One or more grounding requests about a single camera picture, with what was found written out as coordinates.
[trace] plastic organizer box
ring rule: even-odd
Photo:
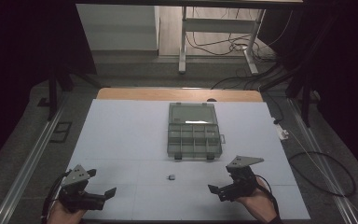
[[[213,104],[170,103],[168,156],[214,160],[222,155]]]

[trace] white table surface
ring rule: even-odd
[[[280,139],[265,103],[214,102],[223,154],[214,161],[168,158],[167,101],[94,100],[68,169],[97,169],[88,193],[117,187],[103,211],[84,218],[100,220],[253,219],[239,203],[223,202],[208,184],[232,183],[226,170],[237,155],[263,158],[252,165],[277,198],[282,219],[309,219]],[[168,180],[175,175],[175,180]]]

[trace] human hand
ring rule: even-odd
[[[266,187],[259,177],[256,180],[263,188]],[[271,199],[260,189],[255,189],[249,197],[240,197],[235,201],[243,204],[254,218],[263,223],[269,223],[277,216]]]
[[[70,213],[59,201],[56,201],[50,210],[48,224],[78,224],[87,210],[78,210]]]

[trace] dark background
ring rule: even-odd
[[[95,73],[75,4],[0,0],[0,149],[21,118],[30,89],[57,66]]]
[[[285,21],[288,14],[281,17]],[[281,45],[292,43],[292,47],[277,51],[286,55],[295,50],[292,63],[296,63],[293,59],[301,58],[309,45],[303,40],[312,37],[323,20],[316,11],[295,13],[291,25],[298,30],[288,29]],[[0,148],[21,118],[30,89],[62,64],[95,73],[75,5],[0,1]],[[318,108],[358,160],[358,1],[344,6],[312,68],[312,88],[322,98]]]

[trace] white wall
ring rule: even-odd
[[[158,49],[158,7],[76,6],[91,50]]]

